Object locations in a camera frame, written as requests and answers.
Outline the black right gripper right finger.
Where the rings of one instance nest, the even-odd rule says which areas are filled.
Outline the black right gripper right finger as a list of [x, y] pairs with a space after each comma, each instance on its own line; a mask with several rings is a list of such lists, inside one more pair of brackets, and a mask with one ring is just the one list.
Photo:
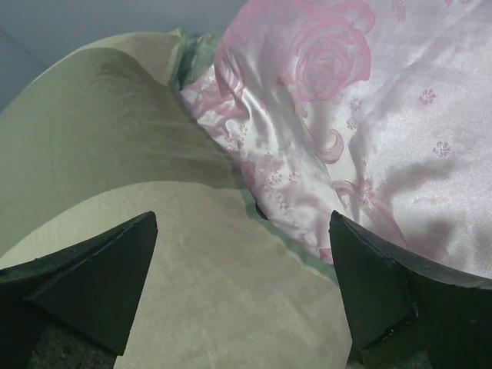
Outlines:
[[491, 281], [423, 258], [333, 212], [330, 241], [366, 368], [491, 367]]

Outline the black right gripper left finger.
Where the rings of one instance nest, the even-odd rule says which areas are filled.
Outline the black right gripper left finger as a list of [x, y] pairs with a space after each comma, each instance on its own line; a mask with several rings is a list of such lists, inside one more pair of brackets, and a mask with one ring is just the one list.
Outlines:
[[154, 253], [149, 211], [86, 241], [1, 270], [3, 368], [113, 368]]

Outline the blue-grey fabric pillowcase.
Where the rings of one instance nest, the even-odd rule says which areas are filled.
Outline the blue-grey fabric pillowcase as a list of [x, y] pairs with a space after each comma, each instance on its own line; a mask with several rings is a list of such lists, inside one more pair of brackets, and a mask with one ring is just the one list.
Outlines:
[[174, 87], [184, 33], [93, 42], [1, 114], [1, 264], [141, 213], [158, 237], [118, 368], [344, 368], [334, 272], [261, 218]]

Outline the pink rose satin pillow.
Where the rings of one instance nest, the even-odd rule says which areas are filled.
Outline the pink rose satin pillow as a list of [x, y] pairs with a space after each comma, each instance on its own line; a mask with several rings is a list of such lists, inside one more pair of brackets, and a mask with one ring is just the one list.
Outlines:
[[337, 211], [490, 277], [489, 1], [249, 1], [182, 96], [322, 261]]

